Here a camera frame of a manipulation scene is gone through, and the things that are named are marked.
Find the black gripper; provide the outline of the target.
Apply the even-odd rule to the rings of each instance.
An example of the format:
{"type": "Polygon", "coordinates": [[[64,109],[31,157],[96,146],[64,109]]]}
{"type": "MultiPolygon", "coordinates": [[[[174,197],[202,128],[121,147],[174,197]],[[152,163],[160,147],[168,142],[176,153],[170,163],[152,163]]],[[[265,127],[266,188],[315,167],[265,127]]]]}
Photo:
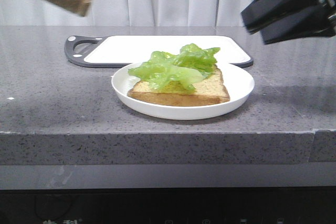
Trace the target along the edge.
{"type": "Polygon", "coordinates": [[[242,12],[249,33],[265,44],[335,36],[335,0],[253,0],[242,12]]]}

